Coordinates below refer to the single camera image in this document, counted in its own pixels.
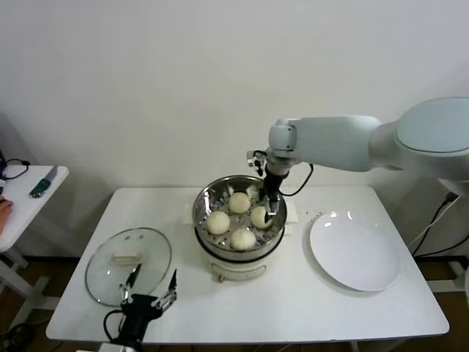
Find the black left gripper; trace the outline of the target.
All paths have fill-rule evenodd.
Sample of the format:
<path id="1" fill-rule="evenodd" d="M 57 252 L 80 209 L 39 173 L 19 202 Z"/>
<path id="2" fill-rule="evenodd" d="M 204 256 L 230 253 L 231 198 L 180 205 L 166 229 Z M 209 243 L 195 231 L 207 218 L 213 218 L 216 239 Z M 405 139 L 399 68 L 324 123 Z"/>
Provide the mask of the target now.
<path id="1" fill-rule="evenodd" d="M 161 298 L 141 294 L 132 295 L 140 270 L 141 263 L 131 270 L 125 283 L 119 285 L 120 308 L 125 317 L 120 334 L 145 334 L 149 323 L 162 317 L 162 308 L 171 307 L 177 300 L 177 269 L 174 270 L 168 290 Z"/>

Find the person hand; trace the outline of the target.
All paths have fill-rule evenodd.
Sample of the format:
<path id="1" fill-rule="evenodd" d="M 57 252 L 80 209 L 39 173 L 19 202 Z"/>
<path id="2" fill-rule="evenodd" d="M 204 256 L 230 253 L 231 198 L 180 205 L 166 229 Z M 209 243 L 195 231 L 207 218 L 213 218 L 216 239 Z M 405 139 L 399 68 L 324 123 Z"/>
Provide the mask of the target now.
<path id="1" fill-rule="evenodd" d="M 1 197 L 0 200 L 0 233 L 2 233 L 5 224 L 12 212 L 12 202 Z"/>

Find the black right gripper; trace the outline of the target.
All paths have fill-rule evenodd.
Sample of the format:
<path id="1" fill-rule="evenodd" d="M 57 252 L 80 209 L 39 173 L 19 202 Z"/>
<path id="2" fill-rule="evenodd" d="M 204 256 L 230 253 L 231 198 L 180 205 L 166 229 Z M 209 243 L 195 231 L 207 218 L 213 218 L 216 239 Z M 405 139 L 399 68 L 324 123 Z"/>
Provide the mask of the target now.
<path id="1" fill-rule="evenodd" d="M 279 189 L 283 180 L 283 175 L 275 175 L 271 172 L 266 172 L 262 187 L 258 189 L 259 203 L 265 201 L 265 223 L 268 223 L 277 215 L 278 199 L 280 197 Z"/>

